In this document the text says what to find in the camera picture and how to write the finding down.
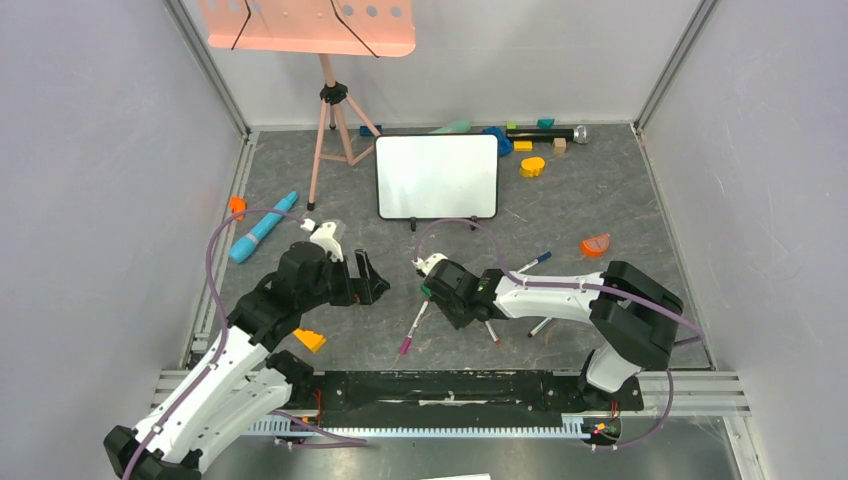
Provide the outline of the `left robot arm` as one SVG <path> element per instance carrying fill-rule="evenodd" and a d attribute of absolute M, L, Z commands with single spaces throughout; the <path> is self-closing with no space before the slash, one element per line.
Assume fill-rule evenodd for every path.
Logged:
<path fill-rule="evenodd" d="M 344 259 L 311 242 L 296 242 L 275 271 L 237 302 L 213 345 L 180 385 L 133 427 L 104 439 L 121 479 L 199 479 L 217 457 L 277 407 L 306 405 L 314 370 L 277 348 L 322 305 L 371 305 L 390 284 L 358 249 L 358 276 Z"/>

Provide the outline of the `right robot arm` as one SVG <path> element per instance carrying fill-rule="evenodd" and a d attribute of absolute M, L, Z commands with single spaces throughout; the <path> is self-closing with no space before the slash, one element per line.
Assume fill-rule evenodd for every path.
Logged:
<path fill-rule="evenodd" d="M 627 262 L 570 277 L 500 269 L 475 275 L 442 254 L 413 265 L 428 298 L 455 329 L 525 317 L 593 326 L 604 343 L 590 354 L 577 382 L 580 400 L 591 408 L 606 406 L 636 374 L 669 366 L 683 303 Z"/>

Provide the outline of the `white whiteboard black frame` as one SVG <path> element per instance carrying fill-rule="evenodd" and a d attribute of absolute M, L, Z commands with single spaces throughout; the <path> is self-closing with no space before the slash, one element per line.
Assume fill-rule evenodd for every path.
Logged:
<path fill-rule="evenodd" d="M 491 219 L 498 212 L 492 134 L 392 134 L 374 143 L 377 214 L 384 220 Z"/>

